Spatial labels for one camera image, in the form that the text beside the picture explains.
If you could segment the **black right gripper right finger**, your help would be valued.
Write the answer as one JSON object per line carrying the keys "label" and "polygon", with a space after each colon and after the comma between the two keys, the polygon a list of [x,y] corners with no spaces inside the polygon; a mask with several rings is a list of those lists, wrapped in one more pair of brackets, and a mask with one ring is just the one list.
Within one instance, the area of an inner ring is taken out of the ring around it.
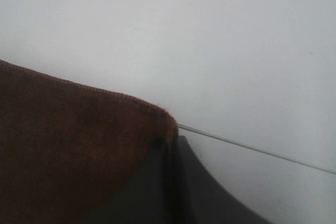
{"label": "black right gripper right finger", "polygon": [[185,136],[173,143],[174,223],[267,223],[206,170]]}

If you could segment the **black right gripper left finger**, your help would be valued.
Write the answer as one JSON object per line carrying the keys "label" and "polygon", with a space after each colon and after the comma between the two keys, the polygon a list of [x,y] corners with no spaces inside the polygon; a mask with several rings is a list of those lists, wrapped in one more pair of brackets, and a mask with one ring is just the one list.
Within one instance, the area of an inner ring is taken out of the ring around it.
{"label": "black right gripper left finger", "polygon": [[155,140],[131,179],[79,223],[171,223],[168,146]]}

